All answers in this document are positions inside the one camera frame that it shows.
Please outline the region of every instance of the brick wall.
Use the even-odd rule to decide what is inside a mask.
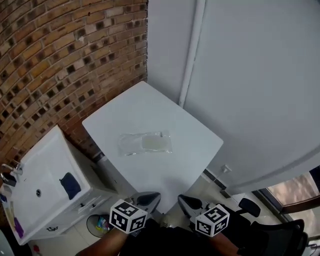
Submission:
[[[0,163],[56,124],[92,157],[82,121],[146,79],[146,0],[0,0],[0,11]]]

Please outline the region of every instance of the black and white cube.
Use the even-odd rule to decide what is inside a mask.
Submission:
[[[148,213],[120,199],[110,210],[109,223],[126,234],[144,228]]]
[[[220,204],[217,204],[195,218],[195,230],[213,237],[228,226],[229,217],[229,212]]]

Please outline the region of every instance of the white cabinet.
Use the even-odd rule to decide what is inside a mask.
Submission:
[[[14,217],[24,231],[19,237],[10,223],[20,245],[60,235],[117,196],[100,181],[94,171],[95,163],[69,143],[58,126],[48,132],[21,163],[23,174],[17,177],[16,186],[11,187],[12,195],[7,204],[13,203]],[[72,177],[72,182],[62,185],[66,174]],[[74,180],[78,190],[73,197],[67,192],[70,187],[66,186],[74,189]],[[41,190],[41,196],[36,195],[36,190]],[[5,213],[8,218],[11,208],[5,208]]]

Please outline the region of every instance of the drain hole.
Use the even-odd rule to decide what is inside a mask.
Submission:
[[[41,190],[40,189],[37,189],[36,190],[36,196],[39,198],[41,197]]]

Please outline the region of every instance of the white wall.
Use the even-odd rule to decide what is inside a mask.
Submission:
[[[185,109],[223,139],[208,169],[234,193],[320,165],[319,96],[317,1],[207,1]]]
[[[148,83],[178,102],[182,86],[195,0],[149,0]]]

